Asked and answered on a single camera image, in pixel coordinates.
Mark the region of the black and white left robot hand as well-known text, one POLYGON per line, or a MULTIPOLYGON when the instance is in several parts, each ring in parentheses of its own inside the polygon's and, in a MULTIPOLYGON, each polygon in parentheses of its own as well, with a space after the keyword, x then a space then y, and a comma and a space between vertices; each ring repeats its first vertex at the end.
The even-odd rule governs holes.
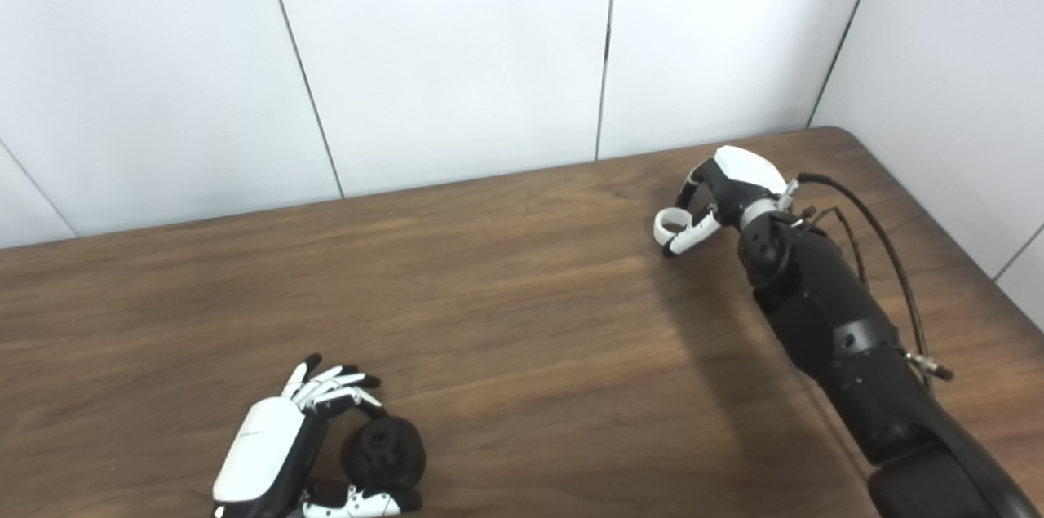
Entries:
POLYGON ((427 454, 414 423, 375 396, 381 380, 355 364, 295 366, 279 394, 254 403, 212 488, 213 517, 388 517, 422 508, 427 454), (313 480, 331 422, 366 421, 339 452, 342 481, 313 480))

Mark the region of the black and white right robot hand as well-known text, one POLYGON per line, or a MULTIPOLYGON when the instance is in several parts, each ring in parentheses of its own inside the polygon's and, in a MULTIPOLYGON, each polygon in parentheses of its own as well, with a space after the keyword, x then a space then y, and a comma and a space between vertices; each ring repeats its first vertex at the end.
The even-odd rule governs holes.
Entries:
POLYGON ((674 205, 652 218, 652 238, 668 258, 721 228, 741 232, 759 216, 788 210, 794 187, 767 158, 723 145, 689 171, 674 205))

